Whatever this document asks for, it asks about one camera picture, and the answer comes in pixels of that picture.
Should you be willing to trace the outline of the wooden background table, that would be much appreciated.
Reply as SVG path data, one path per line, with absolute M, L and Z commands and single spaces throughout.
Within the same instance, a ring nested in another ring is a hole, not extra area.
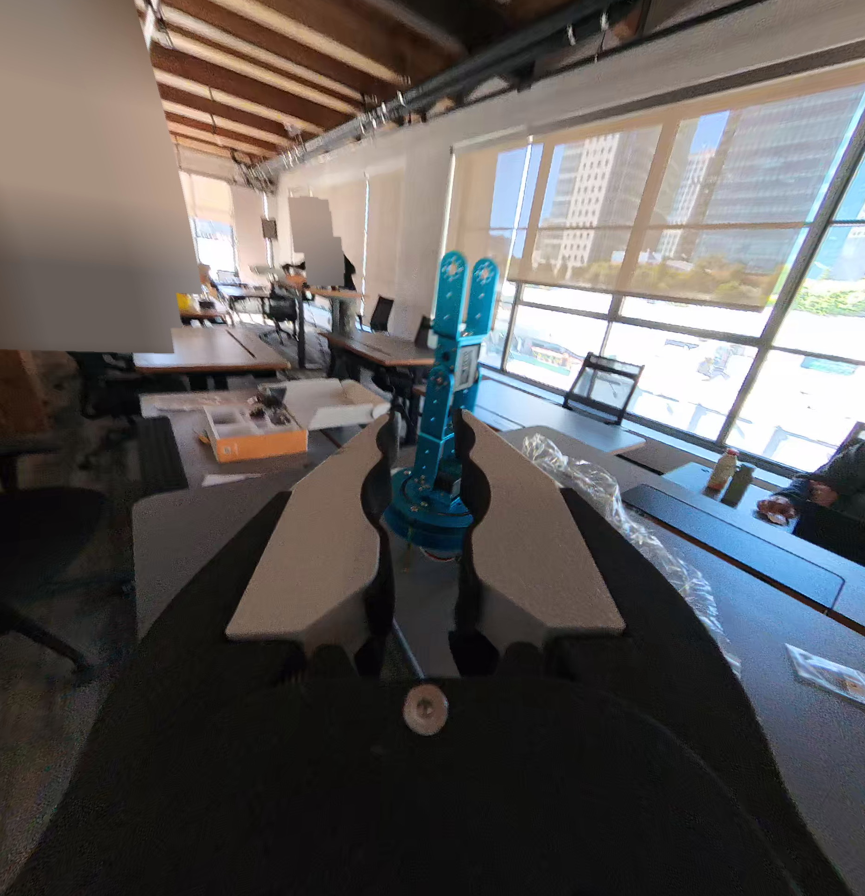
M 327 378 L 358 379 L 360 369 L 397 368 L 409 371 L 417 382 L 418 371 L 431 369 L 435 360 L 433 350 L 384 332 L 355 330 L 341 335 L 321 330 L 317 335 L 329 352 Z
M 170 330 L 167 352 L 136 352 L 134 368 L 145 375 L 182 375 L 189 381 L 230 376 L 276 375 L 292 368 L 291 363 L 260 335 L 242 326 L 176 327 Z

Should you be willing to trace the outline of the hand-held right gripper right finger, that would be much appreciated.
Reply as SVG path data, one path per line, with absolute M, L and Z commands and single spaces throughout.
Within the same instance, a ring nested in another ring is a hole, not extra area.
M 490 675 L 516 645 L 618 637 L 619 609 L 555 481 L 471 412 L 453 417 L 471 515 L 449 648 L 462 677 Z

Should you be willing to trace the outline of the crumpled clear plastic wrap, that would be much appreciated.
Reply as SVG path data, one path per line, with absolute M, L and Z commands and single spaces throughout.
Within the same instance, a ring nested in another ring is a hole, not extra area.
M 734 675 L 740 678 L 740 659 L 724 632 L 717 600 L 707 579 L 666 545 L 635 512 L 626 508 L 615 476 L 601 465 L 564 454 L 556 442 L 544 434 L 524 436 L 520 452 L 558 485 L 568 487 L 586 499 L 662 574 L 707 629 Z

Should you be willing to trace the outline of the lone clear parts bag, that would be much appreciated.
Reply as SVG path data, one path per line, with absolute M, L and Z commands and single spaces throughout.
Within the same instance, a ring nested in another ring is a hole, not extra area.
M 807 683 L 865 707 L 865 673 L 785 644 L 795 673 Z

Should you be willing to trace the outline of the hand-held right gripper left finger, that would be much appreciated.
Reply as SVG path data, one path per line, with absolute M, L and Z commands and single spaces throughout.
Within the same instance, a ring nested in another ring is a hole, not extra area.
M 382 518 L 399 448 L 388 411 L 292 488 L 228 622 L 233 643 L 284 643 L 306 659 L 341 650 L 379 678 L 394 621 L 394 567 Z

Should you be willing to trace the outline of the orange cardboard box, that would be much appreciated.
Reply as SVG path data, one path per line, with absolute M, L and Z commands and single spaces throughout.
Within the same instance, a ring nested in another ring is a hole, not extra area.
M 204 433 L 220 464 L 260 461 L 308 450 L 308 431 L 286 410 L 257 402 L 205 406 Z

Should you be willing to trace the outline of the dark desk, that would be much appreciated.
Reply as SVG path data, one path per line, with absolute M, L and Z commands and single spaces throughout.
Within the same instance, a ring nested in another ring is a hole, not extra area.
M 169 491 L 139 501 L 133 510 L 137 626 L 140 638 L 161 611 L 270 500 L 304 476 L 346 454 L 362 428 L 335 433 L 342 442 L 314 466 L 291 457 L 277 472 L 239 484 Z M 613 594 L 648 598 L 645 584 L 664 578 L 597 510 L 570 490 L 570 509 L 583 511 L 580 526 L 590 554 Z M 852 894 L 865 894 L 865 706 L 802 678 L 787 650 L 805 652 L 865 674 L 865 636 L 808 608 L 779 588 L 719 557 L 657 532 L 663 546 L 706 576 L 718 618 L 741 663 L 741 687 L 770 745 L 774 763 L 809 830 Z M 406 543 L 390 535 L 395 571 L 395 621 L 406 644 L 429 674 L 456 674 L 448 630 L 457 600 L 455 562 L 415 555 L 402 569 Z

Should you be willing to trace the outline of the neighbouring desk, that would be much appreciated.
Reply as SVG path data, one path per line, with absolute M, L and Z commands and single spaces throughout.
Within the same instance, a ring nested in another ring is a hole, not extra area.
M 689 491 L 698 493 L 705 498 L 717 502 L 725 506 L 727 509 L 736 509 L 740 513 L 744 513 L 752 517 L 755 521 L 774 526 L 787 532 L 793 532 L 797 524 L 796 519 L 788 520 L 784 516 L 778 514 L 763 514 L 758 509 L 758 504 L 762 500 L 770 498 L 773 494 L 772 490 L 761 487 L 755 476 L 749 483 L 746 490 L 741 494 L 740 501 L 735 504 L 725 502 L 725 496 L 730 485 L 726 485 L 721 491 L 712 490 L 707 487 L 707 482 L 712 475 L 713 468 L 702 463 L 690 462 L 682 465 L 672 471 L 663 474 L 663 477 L 673 484 L 683 487 Z

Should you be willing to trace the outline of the beige roller blind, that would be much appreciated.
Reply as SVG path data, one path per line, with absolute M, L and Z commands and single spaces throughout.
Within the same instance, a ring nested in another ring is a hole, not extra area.
M 506 278 L 760 310 L 865 109 L 865 62 L 548 135 Z

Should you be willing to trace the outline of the grey side table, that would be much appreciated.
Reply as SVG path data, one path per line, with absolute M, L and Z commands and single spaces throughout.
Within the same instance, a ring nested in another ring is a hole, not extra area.
M 601 454 L 612 456 L 633 454 L 648 445 L 647 439 L 640 435 L 631 434 L 622 429 L 616 432 L 609 427 L 592 429 L 583 426 L 580 430 L 571 429 L 564 432 L 555 427 L 536 424 L 529 427 L 497 430 L 497 434 L 517 448 L 523 446 L 525 438 L 538 434 L 558 446 L 568 447 L 571 443 L 578 444 Z

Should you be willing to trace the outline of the black frame chair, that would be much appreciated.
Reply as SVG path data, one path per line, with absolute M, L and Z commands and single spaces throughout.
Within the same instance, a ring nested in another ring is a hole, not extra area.
M 644 372 L 642 364 L 588 352 L 562 407 L 607 425 L 622 424 Z

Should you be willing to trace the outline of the black perforated panel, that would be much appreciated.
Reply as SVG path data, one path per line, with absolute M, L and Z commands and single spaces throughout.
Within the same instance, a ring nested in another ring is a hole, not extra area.
M 135 432 L 143 497 L 189 488 L 170 419 L 139 418 Z

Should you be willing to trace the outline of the black ceiling pipe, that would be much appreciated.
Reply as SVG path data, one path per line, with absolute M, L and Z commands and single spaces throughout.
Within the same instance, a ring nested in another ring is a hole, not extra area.
M 564 47 L 572 47 L 590 34 L 610 30 L 628 15 L 636 2 L 571 2 L 560 9 L 520 28 L 509 36 L 481 49 L 426 81 L 400 91 L 387 102 L 359 113 L 343 125 L 294 148 L 283 151 L 269 161 L 245 169 L 254 178 L 272 180 L 284 171 L 294 169 L 326 152 L 347 143 L 362 140 L 385 125 L 414 112 L 427 111 L 439 100 L 467 88 L 474 89 L 494 76 L 509 73 L 541 55 Z

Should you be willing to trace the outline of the black office chair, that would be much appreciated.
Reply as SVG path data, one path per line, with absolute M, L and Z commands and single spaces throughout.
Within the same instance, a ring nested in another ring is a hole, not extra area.
M 131 596 L 134 574 L 115 568 L 62 578 L 90 545 L 109 501 L 83 487 L 20 487 L 21 458 L 57 454 L 59 449 L 58 442 L 45 436 L 0 441 L 0 637 L 23 636 L 68 660 L 76 678 L 85 681 L 94 675 L 96 665 L 18 604 L 102 586 Z

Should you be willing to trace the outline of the white box lid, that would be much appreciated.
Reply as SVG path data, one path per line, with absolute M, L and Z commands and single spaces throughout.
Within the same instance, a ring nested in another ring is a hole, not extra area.
M 391 401 L 351 379 L 299 379 L 261 384 L 258 397 L 306 431 L 363 427 L 384 416 Z

